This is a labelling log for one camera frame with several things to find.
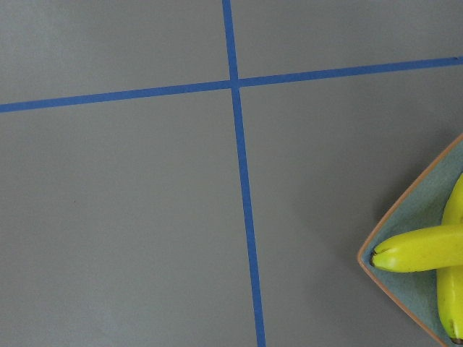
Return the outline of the yellow banana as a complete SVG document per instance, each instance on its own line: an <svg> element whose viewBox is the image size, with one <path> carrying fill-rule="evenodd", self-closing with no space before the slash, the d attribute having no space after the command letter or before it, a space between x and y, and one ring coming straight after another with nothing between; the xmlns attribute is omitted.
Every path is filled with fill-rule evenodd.
<svg viewBox="0 0 463 347"><path fill-rule="evenodd" d="M373 248L369 263L395 273L460 266L462 225L433 226L392 236Z"/></svg>
<svg viewBox="0 0 463 347"><path fill-rule="evenodd" d="M462 175L443 210L442 225L462 224ZM462 265L436 271L438 313L451 342L462 345Z"/></svg>

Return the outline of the grey square plate orange rim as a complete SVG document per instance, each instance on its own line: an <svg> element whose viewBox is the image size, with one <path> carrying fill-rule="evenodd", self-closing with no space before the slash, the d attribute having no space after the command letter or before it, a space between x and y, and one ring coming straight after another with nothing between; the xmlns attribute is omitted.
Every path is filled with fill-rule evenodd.
<svg viewBox="0 0 463 347"><path fill-rule="evenodd" d="M436 272L390 273L369 263L383 240L419 228L437 226L447 199L462 173L459 135L395 201L366 238L357 262L372 281L440 346L453 346L438 317Z"/></svg>

